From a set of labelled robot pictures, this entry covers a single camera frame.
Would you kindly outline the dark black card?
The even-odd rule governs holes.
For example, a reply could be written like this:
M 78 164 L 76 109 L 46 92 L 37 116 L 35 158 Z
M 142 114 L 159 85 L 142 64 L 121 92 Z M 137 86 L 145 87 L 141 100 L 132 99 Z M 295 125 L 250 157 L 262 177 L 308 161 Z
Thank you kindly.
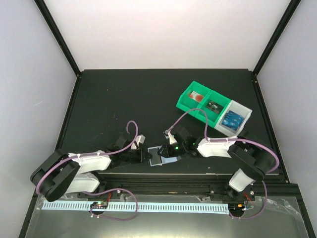
M 150 159 L 151 167 L 162 165 L 161 156 L 158 154 L 158 150 L 158 148 L 152 148 L 149 150 L 149 153 L 152 155 L 152 158 Z

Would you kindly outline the blue credit card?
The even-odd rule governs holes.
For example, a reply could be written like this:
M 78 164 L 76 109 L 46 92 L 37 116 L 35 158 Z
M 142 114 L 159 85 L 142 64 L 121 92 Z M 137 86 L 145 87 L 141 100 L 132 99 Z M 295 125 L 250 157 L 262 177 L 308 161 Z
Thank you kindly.
M 234 118 L 234 119 L 238 119 L 238 120 L 244 120 L 244 117 L 233 112 L 233 111 L 228 111 L 226 114 L 225 114 L 225 117 L 226 118 Z

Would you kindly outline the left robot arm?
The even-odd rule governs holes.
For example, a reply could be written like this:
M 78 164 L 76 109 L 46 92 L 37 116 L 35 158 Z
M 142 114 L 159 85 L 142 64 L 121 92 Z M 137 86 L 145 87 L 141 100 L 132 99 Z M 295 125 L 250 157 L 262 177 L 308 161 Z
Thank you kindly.
M 124 134 L 104 150 L 67 153 L 57 149 L 31 174 L 30 181 L 36 187 L 36 193 L 49 202 L 78 192 L 103 197 L 106 185 L 96 172 L 149 160 L 152 156 L 144 147 L 144 141 L 143 135 L 132 139 Z

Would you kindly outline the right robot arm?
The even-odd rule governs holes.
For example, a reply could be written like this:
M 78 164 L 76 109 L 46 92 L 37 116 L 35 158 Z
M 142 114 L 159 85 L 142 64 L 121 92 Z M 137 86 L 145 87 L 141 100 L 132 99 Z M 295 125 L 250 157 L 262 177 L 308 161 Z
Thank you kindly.
M 178 125 L 165 135 L 168 142 L 158 149 L 158 155 L 162 157 L 223 157 L 237 165 L 238 169 L 228 183 L 221 189 L 213 189 L 229 201 L 238 200 L 248 186 L 262 181 L 266 174 L 279 166 L 276 153 L 248 132 L 226 138 L 205 138 L 195 137 L 185 127 Z

